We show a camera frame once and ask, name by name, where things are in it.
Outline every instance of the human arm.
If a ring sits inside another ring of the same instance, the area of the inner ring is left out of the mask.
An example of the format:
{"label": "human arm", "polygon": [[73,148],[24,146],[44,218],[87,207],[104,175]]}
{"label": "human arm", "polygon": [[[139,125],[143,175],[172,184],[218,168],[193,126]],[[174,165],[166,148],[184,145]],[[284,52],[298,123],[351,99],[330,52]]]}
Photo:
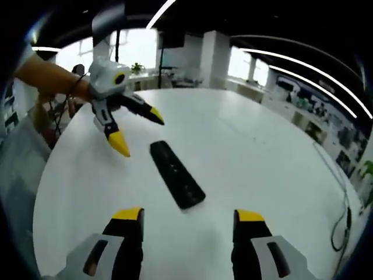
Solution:
{"label": "human arm", "polygon": [[44,61],[37,54],[33,54],[16,72],[15,77],[22,82],[37,88],[42,96],[48,98],[56,93],[71,94],[84,101],[91,101],[89,83],[70,73],[62,67]]}

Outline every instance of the potted plant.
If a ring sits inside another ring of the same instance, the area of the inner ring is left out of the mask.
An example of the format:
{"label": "potted plant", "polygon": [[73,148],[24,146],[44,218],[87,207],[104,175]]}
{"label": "potted plant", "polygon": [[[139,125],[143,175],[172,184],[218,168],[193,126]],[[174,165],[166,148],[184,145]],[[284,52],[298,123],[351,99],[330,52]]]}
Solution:
{"label": "potted plant", "polygon": [[133,64],[132,67],[131,67],[131,71],[135,75],[140,74],[144,70],[145,70],[145,67],[143,65],[141,65],[140,63],[137,63],[137,62],[135,64]]}

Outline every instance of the curved led light strip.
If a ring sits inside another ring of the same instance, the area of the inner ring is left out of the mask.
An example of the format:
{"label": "curved led light strip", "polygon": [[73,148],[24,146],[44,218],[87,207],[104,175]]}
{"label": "curved led light strip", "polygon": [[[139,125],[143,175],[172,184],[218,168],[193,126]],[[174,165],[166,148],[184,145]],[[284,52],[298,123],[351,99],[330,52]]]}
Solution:
{"label": "curved led light strip", "polygon": [[333,78],[329,74],[325,73],[324,71],[321,71],[320,69],[318,69],[316,67],[313,67],[312,65],[307,64],[305,62],[302,62],[300,60],[297,60],[295,58],[287,57],[287,56],[281,55],[281,54],[276,54],[274,52],[254,50],[254,49],[251,49],[251,48],[240,48],[240,50],[247,51],[249,53],[253,52],[253,53],[257,53],[257,54],[265,54],[265,55],[271,55],[273,57],[283,58],[285,60],[289,60],[289,61],[298,63],[300,65],[303,65],[303,66],[305,66],[305,67],[307,67],[309,69],[312,69],[312,70],[316,71],[317,73],[319,73],[319,74],[327,77],[328,79],[332,80],[334,83],[336,83],[337,85],[339,85],[342,89],[344,89],[361,106],[361,108],[363,108],[363,110],[366,112],[366,114],[369,116],[369,118],[373,119],[373,115],[369,112],[369,110],[365,107],[365,105],[360,101],[359,98],[356,97],[356,95],[352,91],[350,91],[348,88],[346,88],[344,85],[342,85],[340,82],[338,82],[335,78]]}
{"label": "curved led light strip", "polygon": [[343,63],[341,60],[332,56],[331,54],[328,54],[326,51],[320,50],[319,48],[316,48],[312,45],[308,45],[308,44],[298,42],[298,41],[295,41],[295,40],[282,38],[282,37],[276,37],[276,36],[267,36],[267,35],[234,35],[234,36],[231,36],[231,38],[240,38],[240,37],[243,37],[243,38],[265,38],[265,39],[280,40],[280,41],[285,41],[285,42],[289,42],[289,43],[298,44],[298,45],[301,45],[301,46],[306,47],[306,48],[311,48],[315,51],[318,51],[318,52],[322,53],[323,55],[326,55],[326,56],[330,57],[331,59],[337,61],[338,63],[342,64],[349,71],[351,71],[351,73],[353,73],[359,80],[361,80],[361,77],[358,75],[358,73],[356,73],[354,70],[352,70],[348,65]]}
{"label": "curved led light strip", "polygon": [[61,49],[60,48],[49,48],[49,47],[33,47],[34,51],[54,51],[58,53]]}
{"label": "curved led light strip", "polygon": [[159,20],[159,18],[163,15],[163,13],[173,4],[176,0],[167,0],[166,3],[156,12],[150,22],[147,24],[146,29],[151,29],[153,25]]}
{"label": "curved led light strip", "polygon": [[321,90],[322,92],[326,93],[330,98],[334,99],[338,104],[340,104],[343,108],[345,108],[347,110],[347,112],[349,112],[351,114],[351,116],[353,116],[354,118],[357,118],[355,113],[352,112],[352,110],[350,108],[348,108],[341,100],[339,100],[335,95],[331,94],[330,92],[328,92],[323,87],[319,86],[317,83],[314,83],[313,81],[311,81],[309,79],[306,79],[305,77],[299,76],[298,74],[295,74],[293,72],[290,72],[288,70],[285,70],[285,69],[282,69],[282,68],[279,68],[279,67],[276,67],[276,66],[270,65],[269,68],[272,68],[272,69],[280,71],[280,72],[284,72],[288,75],[291,75],[291,76],[294,76],[294,77],[298,78],[299,80],[302,80],[306,83],[309,83],[310,85],[314,86],[315,88],[317,88],[317,89]]}

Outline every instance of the white round table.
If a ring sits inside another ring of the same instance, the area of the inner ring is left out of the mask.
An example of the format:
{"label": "white round table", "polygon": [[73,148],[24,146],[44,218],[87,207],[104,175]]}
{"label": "white round table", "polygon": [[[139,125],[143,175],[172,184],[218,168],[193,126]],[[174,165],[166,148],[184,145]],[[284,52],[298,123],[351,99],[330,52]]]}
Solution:
{"label": "white round table", "polygon": [[[329,239],[343,193],[308,135],[234,92],[139,94],[166,124],[126,109],[115,112],[130,158],[109,146],[93,124],[89,104],[52,151],[34,208],[34,250],[42,275],[63,269],[67,254],[92,233],[102,233],[116,211],[139,206],[145,209],[142,280],[233,279],[237,208],[261,213],[273,235],[306,256],[316,277],[331,277],[339,254]],[[149,153],[159,140],[168,142],[206,193],[200,205],[184,212],[177,207]],[[344,180],[355,218],[358,198]]]}

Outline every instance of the yellow finger pad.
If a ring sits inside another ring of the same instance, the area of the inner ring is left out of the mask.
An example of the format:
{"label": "yellow finger pad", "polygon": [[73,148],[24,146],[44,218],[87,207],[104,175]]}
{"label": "yellow finger pad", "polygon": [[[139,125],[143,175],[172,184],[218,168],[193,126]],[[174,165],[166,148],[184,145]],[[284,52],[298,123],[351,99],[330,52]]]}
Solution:
{"label": "yellow finger pad", "polygon": [[139,212],[142,208],[141,207],[133,207],[126,210],[120,210],[114,214],[112,219],[120,219],[120,220],[137,220]]}
{"label": "yellow finger pad", "polygon": [[127,147],[126,142],[124,141],[124,137],[120,131],[114,132],[109,135],[108,138],[110,146],[113,149],[124,155],[126,158],[129,158],[131,155],[129,154],[129,149]]}
{"label": "yellow finger pad", "polygon": [[156,115],[157,118],[159,118],[162,122],[164,122],[163,117],[161,116],[161,114],[158,112],[156,108],[152,107],[152,109],[150,109],[150,112]]}
{"label": "yellow finger pad", "polygon": [[240,222],[256,222],[264,221],[264,218],[261,214],[251,211],[246,211],[242,209],[237,209],[238,216],[240,217]]}

